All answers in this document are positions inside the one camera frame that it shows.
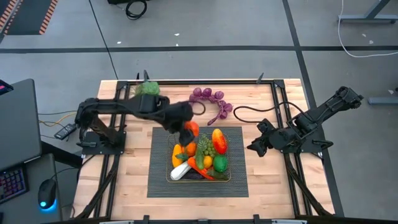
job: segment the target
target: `concrete floor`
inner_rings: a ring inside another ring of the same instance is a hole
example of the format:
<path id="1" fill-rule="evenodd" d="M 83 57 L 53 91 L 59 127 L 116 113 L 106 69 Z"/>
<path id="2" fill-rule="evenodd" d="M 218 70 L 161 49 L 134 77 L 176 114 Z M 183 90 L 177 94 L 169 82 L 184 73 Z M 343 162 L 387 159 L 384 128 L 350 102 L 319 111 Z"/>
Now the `concrete floor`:
<path id="1" fill-rule="evenodd" d="M 91 1 L 108 47 L 293 46 L 280 0 L 153 0 L 138 21 L 128 20 L 122 9 L 106 0 Z M 345 12 L 363 13 L 373 3 L 346 0 Z M 336 18 L 340 1 L 289 0 L 289 5 L 301 46 L 339 46 Z M 383 12 L 397 10 L 398 1 L 392 1 Z M 344 23 L 341 35 L 350 46 L 398 45 L 397 24 Z M 9 35 L 0 43 L 0 50 L 103 47 L 87 0 L 59 0 L 44 35 Z M 302 78 L 294 51 L 132 50 L 111 56 L 120 79 L 133 79 L 143 69 L 151 78 L 257 78 L 262 72 L 264 78 Z M 352 58 L 342 51 L 308 51 L 303 56 L 317 104 L 341 85 L 365 98 L 389 96 L 388 90 L 398 86 L 398 55 Z M 0 54 L 0 73 L 9 83 L 33 78 L 40 113 L 74 110 L 79 102 L 96 96 L 100 80 L 114 79 L 108 53 L 103 52 Z M 398 220 L 397 116 L 395 107 L 369 106 L 364 101 L 360 109 L 337 114 L 323 125 L 326 138 L 335 143 L 329 152 L 346 217 Z M 40 118 L 55 121 L 60 116 Z M 64 124 L 72 122 L 71 117 Z M 51 136 L 58 130 L 41 127 L 42 134 Z M 44 141 L 70 152 L 80 150 L 75 146 L 77 133 L 68 142 Z M 75 178 L 75 172 L 64 172 L 59 178 L 63 203 L 72 203 L 76 183 L 69 180 Z"/>

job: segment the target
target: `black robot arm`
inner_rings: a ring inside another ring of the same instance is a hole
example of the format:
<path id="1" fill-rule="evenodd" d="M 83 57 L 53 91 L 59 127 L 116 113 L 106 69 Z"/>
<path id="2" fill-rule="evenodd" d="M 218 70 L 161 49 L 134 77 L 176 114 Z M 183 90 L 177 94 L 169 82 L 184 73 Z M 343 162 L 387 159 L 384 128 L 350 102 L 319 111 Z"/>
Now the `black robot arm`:
<path id="1" fill-rule="evenodd" d="M 272 148 L 282 153 L 321 152 L 333 143 L 317 139 L 319 125 L 339 111 L 358 108 L 362 99 L 363 96 L 343 86 L 319 107 L 299 113 L 288 120 L 286 128 L 275 128 L 267 119 L 263 119 L 257 125 L 262 135 L 256 138 L 248 149 L 257 151 L 261 157 L 267 149 Z"/>
<path id="2" fill-rule="evenodd" d="M 187 101 L 170 104 L 166 96 L 138 95 L 128 100 L 100 100 L 89 98 L 80 103 L 75 123 L 81 129 L 91 128 L 109 146 L 123 141 L 123 134 L 107 127 L 99 114 L 131 114 L 140 119 L 155 121 L 170 133 L 180 133 L 180 143 L 186 146 L 193 141 L 193 133 L 184 129 L 186 121 L 193 117 L 192 107 Z"/>

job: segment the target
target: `blue light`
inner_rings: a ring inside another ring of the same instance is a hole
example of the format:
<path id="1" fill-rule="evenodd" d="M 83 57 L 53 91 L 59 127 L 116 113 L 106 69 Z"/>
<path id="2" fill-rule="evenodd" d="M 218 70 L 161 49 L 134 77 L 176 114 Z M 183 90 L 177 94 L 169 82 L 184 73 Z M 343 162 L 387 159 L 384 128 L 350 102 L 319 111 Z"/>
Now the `blue light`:
<path id="1" fill-rule="evenodd" d="M 44 208 L 41 208 L 41 207 L 40 207 L 40 211 L 41 211 L 42 213 L 46 213 L 46 214 L 48 214 L 48 213 L 53 213 L 53 212 L 55 211 L 56 207 L 57 207 L 57 199 L 54 200 L 54 203 L 51 205 L 50 208 L 44 209 Z"/>

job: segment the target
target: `keyboard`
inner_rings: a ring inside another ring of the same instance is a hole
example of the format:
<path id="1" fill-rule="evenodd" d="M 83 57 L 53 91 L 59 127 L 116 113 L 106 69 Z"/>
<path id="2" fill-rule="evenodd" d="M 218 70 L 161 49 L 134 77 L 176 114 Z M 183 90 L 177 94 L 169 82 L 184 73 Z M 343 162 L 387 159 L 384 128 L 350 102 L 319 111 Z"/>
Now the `keyboard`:
<path id="1" fill-rule="evenodd" d="M 25 166 L 0 173 L 0 204 L 29 191 Z"/>

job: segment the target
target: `wooden tabletop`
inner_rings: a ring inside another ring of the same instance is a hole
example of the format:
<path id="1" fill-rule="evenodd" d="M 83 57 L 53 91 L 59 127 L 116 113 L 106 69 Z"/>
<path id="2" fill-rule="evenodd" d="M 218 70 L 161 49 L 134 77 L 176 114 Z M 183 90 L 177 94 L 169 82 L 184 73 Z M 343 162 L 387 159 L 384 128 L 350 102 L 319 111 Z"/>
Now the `wooden tabletop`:
<path id="1" fill-rule="evenodd" d="M 304 111 L 307 110 L 302 84 L 299 79 L 285 79 L 287 97 Z M 116 91 L 117 81 L 102 81 L 98 92 L 100 99 L 112 99 Z M 170 103 L 188 100 L 195 85 L 161 85 L 160 94 L 168 96 Z M 274 106 L 270 85 L 200 85 L 202 89 L 210 87 L 213 91 L 224 92 L 224 100 L 234 108 L 241 105 L 266 109 Z M 206 113 L 194 116 L 193 120 L 200 126 L 214 118 L 218 107 L 206 104 Z M 200 111 L 200 105 L 194 111 Z M 292 116 L 298 110 L 290 107 Z M 267 118 L 277 126 L 275 111 L 259 113 L 249 110 L 237 112 L 242 119 L 260 121 Z M 100 118 L 109 124 L 110 115 Z M 264 157 L 246 149 L 251 141 L 260 136 L 256 124 L 238 121 L 232 113 L 225 120 L 217 120 L 212 126 L 242 126 L 246 171 L 248 175 L 249 197 L 246 198 L 147 198 L 149 172 L 149 156 L 152 139 L 152 128 L 160 125 L 153 121 L 136 119 L 126 116 L 127 139 L 126 150 L 121 156 L 114 195 L 112 220 L 142 220 L 150 215 L 151 220 L 179 219 L 250 219 L 254 214 L 260 218 L 292 218 L 294 217 L 287 173 L 283 155 L 276 150 L 268 150 Z M 322 162 L 312 154 L 302 154 L 302 164 L 308 188 L 317 200 L 333 213 L 331 197 L 326 182 Z M 76 190 L 74 207 L 79 214 L 91 200 L 98 189 L 103 156 L 97 155 L 82 168 Z M 109 160 L 109 169 L 113 160 Z M 304 211 L 303 200 L 296 186 L 300 211 Z M 108 191 L 103 197 L 101 215 L 105 214 Z"/>

